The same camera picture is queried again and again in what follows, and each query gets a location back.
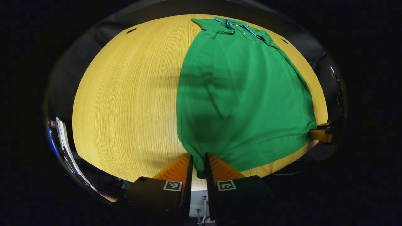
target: blue light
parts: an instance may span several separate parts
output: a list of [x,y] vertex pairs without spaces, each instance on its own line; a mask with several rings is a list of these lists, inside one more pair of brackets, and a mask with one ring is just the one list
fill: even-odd
[[53,139],[51,137],[51,130],[50,129],[49,129],[49,136],[50,136],[50,141],[51,141],[51,144],[53,146],[54,152],[56,153],[57,157],[59,158],[59,153],[57,152],[56,146],[54,145]]

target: wooden table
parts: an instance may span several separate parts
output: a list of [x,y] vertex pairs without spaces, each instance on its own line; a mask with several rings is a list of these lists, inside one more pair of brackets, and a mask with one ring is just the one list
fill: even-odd
[[[74,101],[74,142],[83,159],[134,182],[140,176],[153,177],[187,153],[177,137],[177,85],[187,50],[201,31],[190,19],[212,17],[191,14],[148,21],[122,31],[99,52]],[[304,57],[284,37],[245,23],[266,30],[290,57],[310,88],[317,124],[326,123],[324,94]],[[266,176],[297,160],[316,143],[311,141],[287,157],[242,173]],[[206,189],[206,180],[197,178],[193,170],[192,190]]]

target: white cable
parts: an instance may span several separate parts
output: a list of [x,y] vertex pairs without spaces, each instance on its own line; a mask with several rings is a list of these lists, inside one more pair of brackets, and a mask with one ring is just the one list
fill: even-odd
[[201,224],[204,223],[205,218],[207,218],[207,197],[204,196],[204,217],[202,218]]

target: blue stripe trim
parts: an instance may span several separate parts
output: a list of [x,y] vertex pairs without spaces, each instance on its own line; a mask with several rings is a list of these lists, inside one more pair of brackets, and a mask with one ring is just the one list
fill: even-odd
[[218,19],[215,19],[215,18],[212,18],[213,20],[215,20],[215,21],[218,21],[218,22],[222,22],[221,20],[218,20]]
[[250,29],[248,29],[246,26],[243,25],[243,28],[245,28],[248,32],[252,33],[254,36],[261,39],[262,41],[266,41],[263,36],[255,34],[254,32],[250,31]]
[[53,139],[51,137],[51,130],[50,129],[49,129],[49,136],[50,136],[50,141],[51,141],[51,144],[53,146],[54,152],[56,153],[57,157],[59,158],[60,156],[59,156],[59,153],[57,152],[56,146],[54,145]]
[[232,31],[232,34],[234,34],[235,32],[236,32],[236,29],[234,29],[231,25],[230,25],[230,23],[229,23],[229,21],[228,20],[225,20],[226,21],[226,25],[227,26],[229,26],[233,31]]

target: green polo shirt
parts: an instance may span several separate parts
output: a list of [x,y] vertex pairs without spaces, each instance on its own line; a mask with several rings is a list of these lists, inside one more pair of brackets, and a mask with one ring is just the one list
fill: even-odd
[[183,62],[177,91],[178,137],[199,178],[210,152],[238,171],[302,148],[316,128],[310,90],[265,31],[214,17]]

